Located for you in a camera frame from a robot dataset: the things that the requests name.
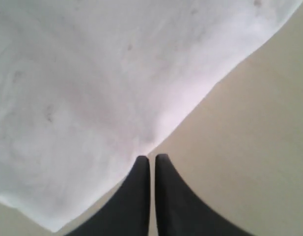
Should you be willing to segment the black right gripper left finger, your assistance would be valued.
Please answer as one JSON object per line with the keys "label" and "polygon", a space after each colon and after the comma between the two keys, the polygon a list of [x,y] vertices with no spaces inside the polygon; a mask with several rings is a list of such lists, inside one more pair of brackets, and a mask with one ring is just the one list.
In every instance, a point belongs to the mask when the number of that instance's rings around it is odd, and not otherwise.
{"label": "black right gripper left finger", "polygon": [[150,222],[150,163],[139,156],[108,202],[68,236],[147,236]]}

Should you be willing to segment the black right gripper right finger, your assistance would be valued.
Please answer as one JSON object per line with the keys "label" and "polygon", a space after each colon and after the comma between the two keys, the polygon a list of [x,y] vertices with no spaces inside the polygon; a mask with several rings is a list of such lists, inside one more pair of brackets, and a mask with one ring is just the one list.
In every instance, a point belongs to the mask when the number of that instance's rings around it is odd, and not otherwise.
{"label": "black right gripper right finger", "polygon": [[155,209],[160,236],[249,236],[206,205],[167,154],[155,158]]}

